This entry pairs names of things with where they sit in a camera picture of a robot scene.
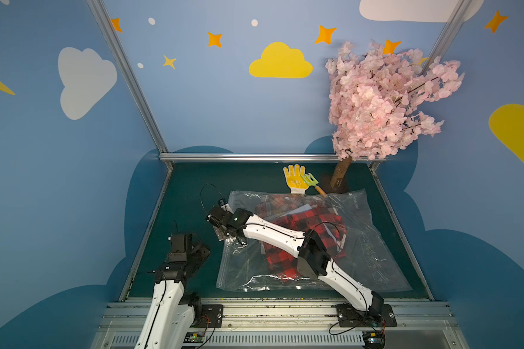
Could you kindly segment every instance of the plastic bag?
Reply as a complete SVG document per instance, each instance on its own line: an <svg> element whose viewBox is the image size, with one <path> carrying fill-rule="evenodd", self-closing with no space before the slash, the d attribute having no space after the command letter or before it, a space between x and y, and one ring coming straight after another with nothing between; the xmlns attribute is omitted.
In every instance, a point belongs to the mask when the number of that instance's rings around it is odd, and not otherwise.
<svg viewBox="0 0 524 349"><path fill-rule="evenodd" d="M412 289L372 224L365 190L327 197L235 191L229 196L229 205L290 229L314 228L339 267L371 290ZM320 222L334 222L338 229L332 224L315 228ZM296 261L267 243L248 239L242 246L228 238L216 287L228 291L331 289L320 280L300 275Z"/></svg>

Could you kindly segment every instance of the aluminum frame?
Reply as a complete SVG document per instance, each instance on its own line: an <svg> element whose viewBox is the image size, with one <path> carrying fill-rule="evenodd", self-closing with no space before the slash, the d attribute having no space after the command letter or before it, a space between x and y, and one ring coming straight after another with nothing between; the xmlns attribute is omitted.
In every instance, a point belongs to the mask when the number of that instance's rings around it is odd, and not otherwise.
<svg viewBox="0 0 524 349"><path fill-rule="evenodd" d="M159 207L161 206L161 202L163 201L163 197L165 196L165 192L167 191L167 186L169 185L169 178L171 178L171 174L173 173L172 164L168 163L168 166L169 168L167 171L167 177L165 178L163 186L161 187L161 192L159 193L159 197L157 198L157 202L155 203L154 212L151 215L150 222L147 225L147 230L144 234L144 237L142 238L142 242L140 243L140 247L138 248L136 257L134 257L132 268L130 268L130 272L126 277L124 287L122 288L121 294L118 297L119 302L124 302L128 297L128 293L132 288L132 283L134 282L134 278L136 277L136 273L138 272L138 267L140 266L142 256L144 255L144 251L146 249L147 240L150 238L151 230L153 229L155 219L157 218L157 213L159 212Z"/></svg>
<svg viewBox="0 0 524 349"><path fill-rule="evenodd" d="M111 49L114 60L116 60L118 67L121 70L122 76L124 76L124 79L128 84L128 88L134 97L134 101L140 110L140 114L146 122L147 129L150 130L151 137L153 138L157 149L159 149L159 152L161 153L168 152L169 150L167 149L165 140L163 140L163 136L161 136L161 131L157 126L157 122L155 121L153 113L151 112L150 106L147 104L146 97L140 88L140 84L138 83L132 68L130 68L128 56L126 56L124 48L122 48L122 44L114 30L105 4L102 0L87 0L87 3L91 9L91 12L93 13L93 17L95 17L95 20L101 29L101 32L103 32L105 41Z"/></svg>
<svg viewBox="0 0 524 349"><path fill-rule="evenodd" d="M378 169L378 164L376 166L370 166L370 172L371 172L371 175L373 176L375 184L377 185L378 191L380 192L380 196L382 197L382 200L384 201L384 204L386 205L386 208L388 209L390 218L392 219L392 222L394 223L394 227L396 227L396 231L398 232L398 235L400 236L400 239L402 240L402 243L403 243L404 248L406 249L407 255L410 257L413 268L415 269L417 275L419 276L421 283L423 283L423 286L425 287L427 296L429 297L430 300L435 300L435 298L433 297L433 293L431 292L431 289L429 288L427 280L425 279L425 275L423 274L423 271L421 270L421 267L419 266L417 258L415 258L415 254L413 253L413 250L411 249L410 243L407 241L407 238L403 232L402 226L400 225L398 218L396 217L396 213L394 213L394 209L392 208L390 200L388 200L386 192L384 191L384 188L382 187L382 184L380 183L380 179L378 178L378 175L377 175L377 169Z"/></svg>
<svg viewBox="0 0 524 349"><path fill-rule="evenodd" d="M237 153L178 153L160 154L161 161L179 162L227 162L227 163L287 163L299 161L303 163L336 163L335 154L237 154ZM366 157L359 162L368 162Z"/></svg>
<svg viewBox="0 0 524 349"><path fill-rule="evenodd" d="M360 345L355 339L325 342L307 341L304 343L288 342L286 336L299 336L308 333L314 336L328 336L330 325L337 322L334 306L345 302L345 299L263 299L263 298L203 298L203 304L223 304L224 315L222 327L215 331L217 336L233 335L233 342L214 340L212 345L240 347L247 345L271 346L320 346L341 347ZM443 333L448 346L454 349L469 349L454 314L447 302L429 302L417 299L384 299L385 304L392 306L392 312L398 323L397 327L387 328L387 334L398 331L413 331L412 333ZM92 349L109 349L118 347L121 336L126 340L137 340L145 322L151 299L132 299L126 303L109 303L97 334L91 346ZM347 335L357 335L361 331L372 331L370 327L357 327L347 332ZM274 335L272 341L244 341L245 336Z"/></svg>
<svg viewBox="0 0 524 349"><path fill-rule="evenodd" d="M454 37L464 23L464 16L472 1L473 0L460 0L458 4L456 4L452 14L448 18L447 24L442 29L439 38L429 53L429 57L422 65L423 68L421 74L425 74L428 71L429 65L434 61L435 57L440 56L442 58L442 56L447 52L448 47L450 47Z"/></svg>
<svg viewBox="0 0 524 349"><path fill-rule="evenodd" d="M110 17L108 15L107 8L102 0L87 0L91 12L103 32L103 36L111 49L114 59L125 77L128 88L136 101L136 105L140 109L144 121L146 122L147 128L149 129L154 142L161 153L160 159L168 163L169 169L172 167L171 161L260 161L260 162L288 162L288 161L305 161L305 162L332 162L337 161L337 157L333 154L200 154L200 153L170 153L167 149L167 145L161 135L161 131L157 126L153 113L147 104L147 100L144 96L140 84L138 83L135 74L132 71L130 62L126 56L124 48L116 34ZM464 16L468 10L472 0L460 0L454 11L449 17L447 24L440 33L437 42L435 43L429 58L423 64L423 73L427 71L427 67L431 64L437 56L443 56L447 51L448 47L454 40L454 37L458 33L462 23L464 22Z"/></svg>

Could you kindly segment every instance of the tree trunk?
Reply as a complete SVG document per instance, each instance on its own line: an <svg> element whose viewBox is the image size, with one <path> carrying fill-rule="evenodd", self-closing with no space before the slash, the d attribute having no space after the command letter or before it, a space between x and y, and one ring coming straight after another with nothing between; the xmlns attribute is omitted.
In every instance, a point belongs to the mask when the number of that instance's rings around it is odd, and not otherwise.
<svg viewBox="0 0 524 349"><path fill-rule="evenodd" d="M345 173L348 171L348 167L351 164L353 159L349 156L337 163L336 168L334 169L334 174L330 180L330 186L333 189L337 189L341 181L344 179Z"/></svg>

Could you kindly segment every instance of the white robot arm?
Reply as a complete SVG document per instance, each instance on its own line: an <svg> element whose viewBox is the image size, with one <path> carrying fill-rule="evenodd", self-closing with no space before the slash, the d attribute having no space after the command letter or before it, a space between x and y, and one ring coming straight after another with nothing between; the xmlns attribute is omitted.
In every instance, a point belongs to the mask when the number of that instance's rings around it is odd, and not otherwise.
<svg viewBox="0 0 524 349"><path fill-rule="evenodd" d="M312 279L320 279L344 296L351 305L364 312L374 323L381 319L383 298L355 281L334 263L315 231L300 232L270 223L244 209L231 212L229 205L214 206L206 220L223 237L234 236L267 242L297 259L297 270ZM192 235L174 235L171 253L155 271L154 295L146 322L135 349L177 349L191 325L200 320L201 301L195 295L184 296L189 277L210 255L210 249Z"/></svg>
<svg viewBox="0 0 524 349"><path fill-rule="evenodd" d="M188 329L200 320L202 304L195 293L184 295L188 278L210 255L208 246L192 244L192 234L171 237L171 252L155 270L151 307L135 349L178 349Z"/></svg>
<svg viewBox="0 0 524 349"><path fill-rule="evenodd" d="M281 248L297 258L297 270L301 275L329 284L355 309L380 322L383 298L339 268L326 252L317 232L286 229L240 208L233 213L228 204L214 206L206 220L226 236L237 237L243 244L246 244L245 238L251 238Z"/></svg>

